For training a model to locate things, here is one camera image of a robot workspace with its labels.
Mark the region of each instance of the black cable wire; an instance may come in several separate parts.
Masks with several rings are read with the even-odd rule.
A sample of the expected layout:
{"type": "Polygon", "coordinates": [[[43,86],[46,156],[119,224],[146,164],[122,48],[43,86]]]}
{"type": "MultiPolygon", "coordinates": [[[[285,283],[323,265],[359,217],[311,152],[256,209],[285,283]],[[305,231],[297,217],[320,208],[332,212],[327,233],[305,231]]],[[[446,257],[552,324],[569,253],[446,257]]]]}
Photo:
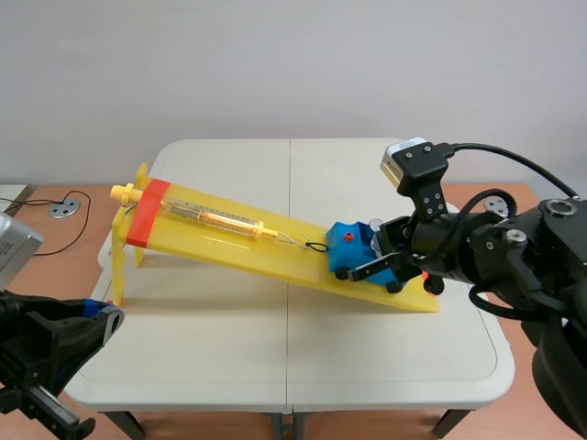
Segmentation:
{"type": "Polygon", "coordinates": [[[316,252],[328,252],[328,245],[319,243],[317,241],[306,241],[305,246],[315,250],[316,252]]]}
{"type": "Polygon", "coordinates": [[[67,246],[62,247],[61,249],[58,250],[54,250],[52,252],[43,252],[40,254],[35,254],[34,257],[47,257],[49,255],[55,255],[55,254],[59,254],[60,252],[64,251],[67,248],[70,248],[71,246],[73,246],[75,244],[75,242],[77,240],[80,239],[80,237],[82,236],[83,232],[85,231],[85,228],[88,226],[88,220],[90,219],[90,207],[92,206],[92,197],[90,197],[88,194],[86,194],[83,191],[76,191],[76,190],[72,190],[69,191],[67,194],[65,194],[65,196],[63,197],[63,200],[61,200],[60,202],[57,202],[58,204],[63,204],[63,202],[65,202],[65,199],[67,199],[67,196],[70,194],[82,194],[85,195],[88,199],[88,207],[85,213],[85,221],[83,222],[83,226],[82,226],[82,230],[80,231],[80,233],[77,235],[77,237],[67,246]]]}
{"type": "Polygon", "coordinates": [[[425,261],[430,261],[432,259],[436,259],[438,257],[441,257],[442,252],[444,251],[446,246],[449,245],[450,240],[452,239],[452,236],[455,235],[455,233],[457,232],[457,229],[459,229],[459,226],[465,220],[465,217],[471,212],[471,210],[481,200],[486,199],[487,197],[492,197],[492,196],[498,196],[498,197],[501,197],[502,199],[504,199],[505,204],[507,205],[507,211],[508,211],[508,214],[510,217],[513,217],[517,214],[517,203],[515,202],[514,196],[512,194],[510,194],[509,192],[506,192],[504,190],[499,190],[499,189],[491,189],[491,190],[481,191],[477,195],[472,197],[463,206],[463,208],[460,210],[460,212],[457,214],[457,216],[452,220],[452,223],[449,226],[449,230],[448,230],[447,234],[440,241],[440,244],[438,245],[436,250],[434,250],[430,254],[426,255],[424,258],[418,260],[418,262],[421,264],[425,261]]]}
{"type": "Polygon", "coordinates": [[[512,151],[508,151],[507,149],[494,147],[492,145],[469,144],[469,143],[467,143],[467,144],[454,144],[453,148],[454,148],[455,152],[460,151],[462,149],[477,149],[480,151],[487,151],[487,152],[490,152],[493,154],[498,154],[500,156],[504,156],[505,158],[514,160],[518,163],[521,163],[522,165],[525,165],[526,167],[528,167],[530,170],[537,172],[542,177],[544,177],[547,181],[549,181],[554,186],[556,186],[561,191],[563,191],[565,194],[567,194],[569,197],[579,196],[575,191],[572,190],[572,188],[569,185],[564,183],[561,179],[556,177],[550,171],[545,170],[540,165],[534,163],[532,160],[526,159],[525,157],[520,156],[519,154],[515,154],[512,151]]]}
{"type": "Polygon", "coordinates": [[[493,304],[479,296],[479,293],[490,291],[491,289],[486,289],[481,285],[473,286],[469,290],[469,299],[473,305],[479,307],[481,310],[501,318],[515,319],[517,321],[534,321],[540,323],[545,323],[548,321],[548,313],[510,309],[507,307],[502,307],[501,305],[493,304]]]}
{"type": "Polygon", "coordinates": [[[19,208],[21,206],[43,206],[46,204],[60,204],[61,203],[60,201],[57,201],[57,200],[48,200],[48,199],[34,199],[34,200],[27,200],[25,202],[19,202],[17,200],[5,199],[4,197],[0,197],[0,201],[10,202],[12,204],[15,204],[14,206],[10,206],[10,207],[6,208],[4,210],[4,212],[19,208]]]}

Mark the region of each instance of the red strip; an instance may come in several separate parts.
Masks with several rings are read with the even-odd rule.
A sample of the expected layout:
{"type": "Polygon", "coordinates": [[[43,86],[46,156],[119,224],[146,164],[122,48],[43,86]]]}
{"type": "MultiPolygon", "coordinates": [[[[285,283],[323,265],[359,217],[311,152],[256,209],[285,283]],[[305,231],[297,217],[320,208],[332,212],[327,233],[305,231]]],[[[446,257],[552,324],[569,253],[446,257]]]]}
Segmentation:
{"type": "Polygon", "coordinates": [[[153,228],[155,216],[161,207],[161,199],[169,188],[168,181],[153,179],[143,195],[140,197],[137,206],[137,213],[130,225],[127,235],[127,243],[132,246],[146,248],[149,241],[150,230],[153,228]]]}

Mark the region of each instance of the wooden floor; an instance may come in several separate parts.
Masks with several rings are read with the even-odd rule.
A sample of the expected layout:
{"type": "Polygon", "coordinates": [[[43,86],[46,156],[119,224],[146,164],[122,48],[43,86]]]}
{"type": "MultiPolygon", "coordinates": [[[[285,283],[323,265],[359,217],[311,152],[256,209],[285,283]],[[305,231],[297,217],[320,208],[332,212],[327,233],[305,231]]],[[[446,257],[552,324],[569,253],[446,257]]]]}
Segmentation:
{"type": "MultiPolygon", "coordinates": [[[[446,185],[447,199],[463,205],[475,193],[489,185],[446,185]]],[[[534,194],[525,185],[499,185],[510,191],[521,209],[536,204],[534,194]]],[[[44,187],[33,198],[59,199],[69,187],[44,187]]],[[[10,285],[12,292],[61,298],[91,294],[100,275],[96,255],[102,246],[114,216],[116,204],[108,198],[106,187],[83,187],[92,196],[92,215],[82,238],[67,251],[34,258],[10,285]]],[[[46,207],[25,207],[18,218],[46,237],[41,251],[49,252],[67,244],[79,231],[82,215],[74,215],[58,226],[47,222],[46,207]]],[[[550,412],[538,394],[530,369],[534,348],[527,342],[519,323],[501,321],[511,344],[516,363],[512,389],[497,403],[470,414],[446,438],[449,440],[566,440],[579,438],[550,412]]],[[[102,414],[86,411],[67,398],[61,398],[82,418],[94,417],[96,428],[91,440],[126,440],[102,414]]],[[[323,412],[306,420],[306,440],[430,440],[430,430],[441,411],[395,412],[323,412]]],[[[166,413],[138,412],[149,440],[270,440],[266,416],[249,413],[166,413]]],[[[36,421],[20,412],[0,415],[0,440],[49,440],[54,438],[36,421]]]]}

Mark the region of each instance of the wall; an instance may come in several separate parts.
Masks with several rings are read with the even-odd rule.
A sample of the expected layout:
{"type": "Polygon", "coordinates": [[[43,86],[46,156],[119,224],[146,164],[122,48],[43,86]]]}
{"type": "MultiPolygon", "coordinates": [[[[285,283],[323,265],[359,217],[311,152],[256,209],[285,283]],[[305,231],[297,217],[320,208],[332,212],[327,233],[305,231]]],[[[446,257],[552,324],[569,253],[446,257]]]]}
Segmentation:
{"type": "MultiPolygon", "coordinates": [[[[583,0],[2,0],[0,182],[123,182],[183,138],[413,136],[493,143],[582,181],[586,13],[583,0]]],[[[474,154],[452,180],[530,177],[474,154]]]]}

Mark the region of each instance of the blue object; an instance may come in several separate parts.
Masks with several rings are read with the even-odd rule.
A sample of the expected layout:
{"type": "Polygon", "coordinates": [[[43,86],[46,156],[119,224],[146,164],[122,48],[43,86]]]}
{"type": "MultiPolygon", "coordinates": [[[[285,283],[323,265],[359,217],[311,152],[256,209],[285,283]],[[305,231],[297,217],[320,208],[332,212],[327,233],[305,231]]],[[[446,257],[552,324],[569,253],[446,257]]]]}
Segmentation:
{"type": "Polygon", "coordinates": [[[94,300],[85,299],[83,300],[83,312],[82,316],[84,318],[92,318],[98,312],[100,312],[100,305],[94,300]]]}
{"type": "MultiPolygon", "coordinates": [[[[374,232],[369,225],[357,222],[346,225],[336,222],[327,232],[328,270],[353,270],[377,259],[371,248],[374,232]]],[[[395,281],[391,269],[371,275],[366,281],[387,286],[395,281]]]]}

